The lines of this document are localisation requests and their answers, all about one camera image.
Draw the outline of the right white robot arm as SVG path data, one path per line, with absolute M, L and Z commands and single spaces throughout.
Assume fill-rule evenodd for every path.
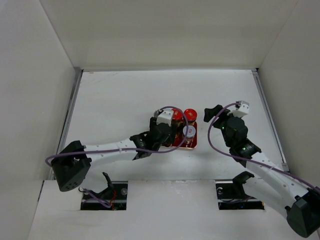
M 232 180 L 236 197 L 260 200 L 283 216 L 296 234 L 308 238 L 320 227 L 320 189 L 282 170 L 248 139 L 243 120 L 248 113 L 245 101 L 205 108 L 204 122 L 221 131 L 229 152 L 219 150 L 211 141 L 209 145 L 246 168 Z

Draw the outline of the red lid sauce jar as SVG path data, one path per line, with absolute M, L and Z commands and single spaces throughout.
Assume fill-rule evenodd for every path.
M 184 115 L 186 116 L 188 124 L 193 126 L 197 120 L 198 113 L 194 109 L 188 108 L 184 111 Z
M 175 137 L 178 138 L 181 135 L 181 131 L 184 127 L 184 117 L 183 114 L 176 108 L 173 108 L 172 123 L 176 126 Z

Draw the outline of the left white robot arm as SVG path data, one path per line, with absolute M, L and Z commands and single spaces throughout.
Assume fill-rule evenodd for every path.
M 84 187 L 90 169 L 117 161 L 135 161 L 158 153 L 160 147 L 174 142 L 176 132 L 175 123 L 157 123 L 156 118 L 151 117 L 148 131 L 103 145 L 84 145 L 75 140 L 47 162 L 52 167 L 59 190 L 68 192 Z

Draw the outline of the clear lid salt shaker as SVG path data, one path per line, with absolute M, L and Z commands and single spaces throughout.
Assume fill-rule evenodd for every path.
M 157 118 L 161 113 L 162 113 L 162 111 L 161 111 L 160 109 L 158 109 L 158 110 L 156 110 L 156 111 L 154 112 L 153 116 L 154 116 L 155 118 Z

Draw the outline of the white lid spice jar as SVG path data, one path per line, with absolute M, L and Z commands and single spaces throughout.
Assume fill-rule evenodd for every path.
M 184 126 L 182 129 L 182 139 L 184 144 L 190 144 L 196 136 L 197 130 L 193 125 Z

